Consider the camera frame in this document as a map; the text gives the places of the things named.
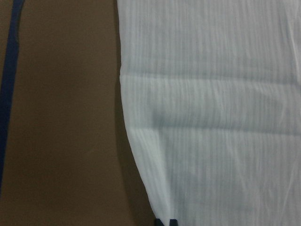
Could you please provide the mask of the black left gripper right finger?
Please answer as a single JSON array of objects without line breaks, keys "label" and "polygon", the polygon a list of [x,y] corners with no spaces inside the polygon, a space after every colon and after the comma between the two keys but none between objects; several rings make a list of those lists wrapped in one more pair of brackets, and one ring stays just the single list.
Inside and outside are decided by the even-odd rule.
[{"label": "black left gripper right finger", "polygon": [[178,221],[177,221],[177,219],[170,219],[170,221],[169,221],[169,226],[178,226]]}]

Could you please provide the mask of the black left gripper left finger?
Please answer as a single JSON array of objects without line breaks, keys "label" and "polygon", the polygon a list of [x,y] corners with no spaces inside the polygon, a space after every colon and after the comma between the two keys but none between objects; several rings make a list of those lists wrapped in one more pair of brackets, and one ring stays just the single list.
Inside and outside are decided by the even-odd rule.
[{"label": "black left gripper left finger", "polygon": [[154,226],[162,226],[162,221],[158,218],[154,220]]}]

